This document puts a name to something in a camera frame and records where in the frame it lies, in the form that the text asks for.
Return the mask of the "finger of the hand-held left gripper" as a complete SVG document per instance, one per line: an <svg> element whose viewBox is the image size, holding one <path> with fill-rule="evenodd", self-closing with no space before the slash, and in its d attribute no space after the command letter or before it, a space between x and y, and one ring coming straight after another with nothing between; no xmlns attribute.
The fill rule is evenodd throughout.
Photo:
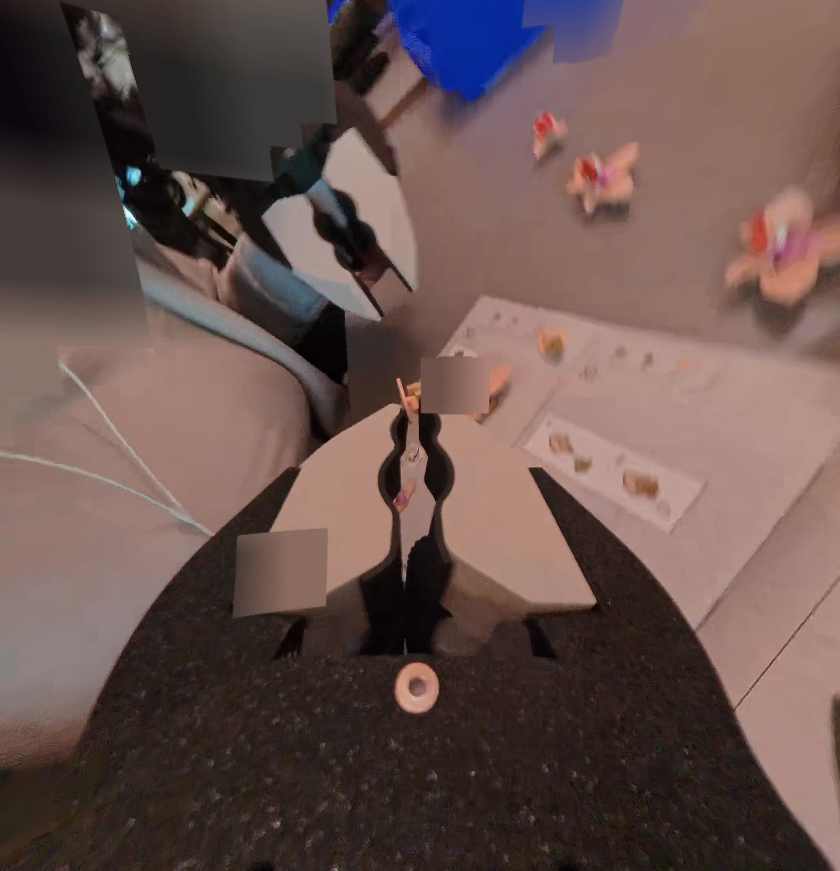
<svg viewBox="0 0 840 871"><path fill-rule="evenodd" d="M356 129L329 147L323 178L348 207L365 253L409 292L419 289L415 232L399 179L390 174Z"/></svg>
<svg viewBox="0 0 840 871"><path fill-rule="evenodd" d="M383 312L359 274L344 267L336 249L317 234L315 212L304 197L274 202L263 221L299 279L346 313L382 319Z"/></svg>

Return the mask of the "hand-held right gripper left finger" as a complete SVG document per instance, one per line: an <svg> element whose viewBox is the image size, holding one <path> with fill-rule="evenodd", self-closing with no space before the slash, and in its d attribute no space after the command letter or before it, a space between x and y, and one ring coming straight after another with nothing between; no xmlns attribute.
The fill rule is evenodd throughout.
<svg viewBox="0 0 840 871"><path fill-rule="evenodd" d="M310 603L282 611L303 622L307 654L400 654L404 648L401 523L395 506L406 444L404 409L390 404L343 430L297 471L274 533L323 529L326 579Z"/></svg>

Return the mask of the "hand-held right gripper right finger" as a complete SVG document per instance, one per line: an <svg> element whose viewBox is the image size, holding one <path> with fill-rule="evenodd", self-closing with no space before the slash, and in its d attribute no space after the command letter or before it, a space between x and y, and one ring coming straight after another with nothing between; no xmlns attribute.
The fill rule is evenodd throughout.
<svg viewBox="0 0 840 871"><path fill-rule="evenodd" d="M522 454L464 416L424 415L430 534L447 578L431 633L441 655L474 655L502 624L597 604Z"/></svg>

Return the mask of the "pink and red toy flower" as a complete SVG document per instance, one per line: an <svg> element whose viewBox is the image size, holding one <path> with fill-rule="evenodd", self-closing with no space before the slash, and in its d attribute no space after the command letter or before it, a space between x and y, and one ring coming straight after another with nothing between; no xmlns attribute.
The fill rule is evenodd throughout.
<svg viewBox="0 0 840 871"><path fill-rule="evenodd" d="M470 414L468 417L474 422L483 422L498 407L502 395L506 392L512 376L513 368L510 364L503 363L491 370L489 402L486 411ZM408 416L418 416L421 411L421 382L410 383L404 386L400 378L396 378L396 387L400 401Z"/></svg>

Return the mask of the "brown wooden furniture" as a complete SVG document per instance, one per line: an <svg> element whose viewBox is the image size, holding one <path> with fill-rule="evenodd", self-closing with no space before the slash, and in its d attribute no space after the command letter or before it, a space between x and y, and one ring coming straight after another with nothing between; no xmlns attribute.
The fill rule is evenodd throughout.
<svg viewBox="0 0 840 871"><path fill-rule="evenodd" d="M391 60L386 52L375 53L356 64L353 64L354 60L349 52L334 51L332 54L337 134L355 128L387 172L397 177L396 151L388 139L385 125L365 99Z"/></svg>

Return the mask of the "blue object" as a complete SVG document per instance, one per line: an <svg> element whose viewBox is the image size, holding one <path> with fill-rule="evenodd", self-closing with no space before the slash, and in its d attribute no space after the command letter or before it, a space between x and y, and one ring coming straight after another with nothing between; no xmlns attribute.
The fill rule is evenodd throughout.
<svg viewBox="0 0 840 871"><path fill-rule="evenodd" d="M389 1L401 44L426 80L473 103L545 33L522 1Z"/></svg>

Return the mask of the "small peach and red toy flower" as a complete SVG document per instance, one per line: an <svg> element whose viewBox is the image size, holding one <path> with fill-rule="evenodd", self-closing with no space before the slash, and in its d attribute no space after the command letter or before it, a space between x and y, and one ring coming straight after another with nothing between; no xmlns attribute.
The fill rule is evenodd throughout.
<svg viewBox="0 0 840 871"><path fill-rule="evenodd" d="M541 163L566 147L569 128L563 118L549 111L535 115L532 122L532 152L536 163Z"/></svg>

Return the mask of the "medium peach and red toy flower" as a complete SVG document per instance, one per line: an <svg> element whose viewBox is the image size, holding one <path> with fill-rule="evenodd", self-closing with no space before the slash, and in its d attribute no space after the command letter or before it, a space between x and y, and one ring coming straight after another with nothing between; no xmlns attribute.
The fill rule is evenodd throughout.
<svg viewBox="0 0 840 871"><path fill-rule="evenodd" d="M624 144L605 158L597 152L577 158L567 180L567 194L587 217L599 209L629 207L634 192L633 170L639 160L638 141Z"/></svg>

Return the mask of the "paper instruction booklet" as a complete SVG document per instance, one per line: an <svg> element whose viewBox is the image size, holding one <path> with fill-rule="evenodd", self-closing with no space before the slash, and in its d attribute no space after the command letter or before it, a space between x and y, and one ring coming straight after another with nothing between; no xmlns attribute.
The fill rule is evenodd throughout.
<svg viewBox="0 0 840 871"><path fill-rule="evenodd" d="M562 362L537 332L568 338ZM484 426L621 539L696 628L840 444L840 367L480 297L442 347L513 368Z"/></svg>

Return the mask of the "large peach toy flower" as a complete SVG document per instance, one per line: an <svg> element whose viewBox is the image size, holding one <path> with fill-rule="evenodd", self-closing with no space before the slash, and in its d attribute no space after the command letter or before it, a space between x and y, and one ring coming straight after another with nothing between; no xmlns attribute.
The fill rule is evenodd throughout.
<svg viewBox="0 0 840 871"><path fill-rule="evenodd" d="M786 186L739 225L738 243L722 274L723 306L794 320L840 269L840 208L817 210L803 186Z"/></svg>

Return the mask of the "white drawstring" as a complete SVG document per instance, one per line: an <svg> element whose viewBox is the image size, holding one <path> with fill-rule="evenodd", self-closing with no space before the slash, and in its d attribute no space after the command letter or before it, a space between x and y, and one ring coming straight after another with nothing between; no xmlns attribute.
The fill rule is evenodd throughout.
<svg viewBox="0 0 840 871"><path fill-rule="evenodd" d="M196 521L196 519L192 516L192 514L184 507L181 501L175 496L174 493L166 486L164 483L157 477L157 475L151 470L151 468L147 465L147 463L143 460L142 456L138 453L138 451L131 445L129 441L124 437L121 433L121 430L117 427L114 421L110 418L110 415L106 411L106 409L102 406L99 400L94 396L92 390L85 384L85 382L73 371L73 369L66 363L63 357L59 356L57 359L59 371L62 376L68 378L77 389L86 397L91 405L94 407L95 411L98 413L101 420L106 424L107 428L111 430L112 434L115 436L117 441L120 443L120 446L123 448L124 452L128 455L129 459L138 467L138 469L143 473L143 475L147 478L149 483L153 485L153 487L160 492L166 499L166 502L162 502L161 500L154 498L151 495L148 495L142 491L139 491L133 487L130 487L126 484L122 484L119 481L116 481L112 478L109 478L104 475L100 475L98 473L91 472L89 470L85 470L78 466L74 466L72 464L56 462L54 460L46 459L37 455L29 455L24 453L12 452L9 450L0 449L0 460L6 462L16 462L16 463L29 463L36 466L40 466L43 468L47 468L50 470L58 470L65 472L70 475L77 475L79 477L92 480L94 482L98 482L100 484L108 485L113 487L123 493L128 495L132 495L139 499L142 499L147 504L153 505L155 508L164 511L167 515L174 518L180 524L184 524L186 526L191 527L197 533L202 536L210 539L214 532L210 530L205 525Z"/></svg>

